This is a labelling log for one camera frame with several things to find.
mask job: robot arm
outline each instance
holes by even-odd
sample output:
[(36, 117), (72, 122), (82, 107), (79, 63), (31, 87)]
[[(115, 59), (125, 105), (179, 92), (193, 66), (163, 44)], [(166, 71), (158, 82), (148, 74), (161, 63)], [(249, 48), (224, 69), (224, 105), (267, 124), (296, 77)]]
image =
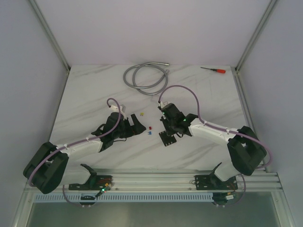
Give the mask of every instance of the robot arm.
[(159, 109), (164, 115), (160, 121), (165, 127), (165, 136), (172, 137), (177, 134), (179, 137), (183, 135), (202, 137), (227, 147), (230, 160), (219, 163), (213, 170), (211, 175), (214, 184), (225, 182), (239, 174), (251, 175), (266, 155), (266, 150), (261, 145), (229, 133), (229, 131), (238, 131), (258, 139), (252, 129), (247, 126), (243, 126), (241, 129), (226, 128), (226, 132), (223, 132), (207, 126), (206, 122), (202, 123), (197, 115), (188, 114), (185, 116), (172, 103), (160, 103)]
[(58, 148), (62, 149), (51, 158), (49, 158), (35, 173), (32, 184), (36, 186), (42, 193), (48, 194), (59, 185), (64, 184), (86, 184), (88, 188), (95, 184), (96, 172), (88, 165), (76, 165), (75, 161), (86, 155), (99, 153), (113, 145), (118, 138), (129, 138), (134, 135), (139, 135), (146, 128), (138, 121), (135, 114), (131, 115), (134, 125), (130, 125), (128, 118), (125, 118), (124, 108), (121, 107), (120, 122), (116, 128), (109, 134), (96, 139), (89, 140), (92, 137), (100, 136), (110, 131), (118, 121), (119, 113), (117, 107), (111, 106), (114, 111), (107, 118), (105, 124), (100, 125), (97, 130), (91, 133), (86, 139), (87, 142), (68, 147), (67, 145), (54, 145), (51, 142), (46, 142), (41, 145), (39, 150), (33, 156), (31, 161), (24, 169), (23, 175), (29, 179), (35, 168), (52, 152)]

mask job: metal hose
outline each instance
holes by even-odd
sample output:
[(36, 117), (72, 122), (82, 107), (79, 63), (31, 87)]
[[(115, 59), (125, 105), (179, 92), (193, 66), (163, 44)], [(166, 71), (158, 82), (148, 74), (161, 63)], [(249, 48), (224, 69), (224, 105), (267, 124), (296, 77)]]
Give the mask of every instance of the metal hose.
[[(167, 86), (167, 84), (168, 84), (168, 82), (169, 82), (169, 77), (168, 77), (168, 75), (167, 75), (168, 72), (169, 72), (169, 70), (164, 70), (164, 69), (162, 69), (161, 67), (159, 67), (159, 66), (157, 66), (157, 65), (169, 65), (169, 64), (168, 64), (168, 63), (161, 63), (161, 62), (147, 62), (147, 63), (143, 63), (143, 64), (140, 64), (140, 65), (134, 65), (134, 66), (128, 68), (128, 69), (124, 72), (124, 74), (123, 74), (124, 83), (125, 83), (126, 85), (128, 85), (129, 87), (131, 87), (131, 88), (137, 89), (140, 93), (142, 93), (142, 94), (144, 94), (144, 95), (152, 96), (152, 95), (161, 93), (161, 92), (166, 88), (166, 86)], [(152, 67), (152, 68), (155, 68), (155, 69), (159, 69), (160, 71), (163, 72), (163, 76), (162, 76), (156, 83), (154, 83), (154, 84), (152, 84), (152, 85), (144, 86), (144, 87), (139, 87), (139, 86), (136, 85), (136, 82), (135, 82), (136, 73), (138, 72), (139, 69), (141, 69), (142, 67), (145, 67), (145, 66), (146, 66), (146, 67)], [(132, 70), (132, 69), (134, 69), (134, 68), (136, 68), (136, 70), (135, 70), (134, 73), (133, 73), (133, 84), (130, 84), (130, 83), (128, 83), (128, 82), (126, 81), (126, 75), (127, 75), (127, 73), (128, 73), (130, 70)], [(152, 87), (157, 86), (158, 84), (161, 83), (161, 81), (162, 81), (163, 79), (165, 79), (165, 84), (164, 84), (164, 86), (163, 86), (159, 91), (155, 91), (155, 92), (145, 92), (145, 91), (142, 91), (142, 89), (148, 89), (148, 88), (152, 88)]]

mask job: white marble table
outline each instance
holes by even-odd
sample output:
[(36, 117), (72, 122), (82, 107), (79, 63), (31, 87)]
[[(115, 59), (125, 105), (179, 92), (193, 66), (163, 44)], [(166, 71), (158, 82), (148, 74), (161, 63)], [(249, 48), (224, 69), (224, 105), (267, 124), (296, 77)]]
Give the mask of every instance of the white marble table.
[[(110, 110), (109, 97), (126, 106), (126, 115), (135, 113), (145, 127), (152, 127), (141, 135), (117, 142), (107, 150), (89, 155), (80, 163), (93, 168), (119, 169), (198, 169), (212, 170), (229, 156), (226, 148), (209, 140), (184, 136), (177, 143), (165, 147), (158, 135), (164, 130), (159, 121), (159, 95), (145, 96), (123, 82), (123, 73), (130, 65), (74, 65), (55, 120), (50, 141), (64, 144), (83, 139), (99, 125), (106, 122)], [(201, 69), (200, 66), (167, 66), (169, 85), (179, 84), (192, 89), (198, 96), (201, 114), (209, 122), (240, 128), (245, 119), (234, 84), (231, 68), (226, 74)], [(143, 68), (138, 71), (138, 85), (148, 85), (160, 78), (161, 72)], [(197, 113), (192, 95), (182, 88), (171, 88), (163, 95), (163, 101), (174, 103), (185, 115)]]

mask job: ventilation vent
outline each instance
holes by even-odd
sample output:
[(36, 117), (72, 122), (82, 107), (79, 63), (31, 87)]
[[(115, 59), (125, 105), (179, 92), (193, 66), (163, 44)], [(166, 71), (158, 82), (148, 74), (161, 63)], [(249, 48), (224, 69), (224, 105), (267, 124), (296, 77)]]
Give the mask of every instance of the ventilation vent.
[[(80, 202), (81, 196), (88, 193), (66, 193), (68, 200)], [(213, 194), (205, 192), (195, 193), (105, 193), (96, 202), (213, 202)], [(35, 202), (65, 202), (61, 193), (44, 195), (38, 193)]]

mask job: gray wall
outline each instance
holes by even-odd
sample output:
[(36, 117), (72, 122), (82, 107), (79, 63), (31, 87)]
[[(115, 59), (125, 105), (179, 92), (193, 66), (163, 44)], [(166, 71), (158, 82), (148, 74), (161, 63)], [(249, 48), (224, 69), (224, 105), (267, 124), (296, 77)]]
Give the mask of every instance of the gray wall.
[(73, 64), (236, 65), (269, 0), (36, 0)]
[(0, 3), (0, 225), (9, 227), (25, 186), (22, 172), (45, 142), (65, 71), (27, 1)]
[(303, 1), (279, 1), (241, 70), (258, 135), (303, 226)]

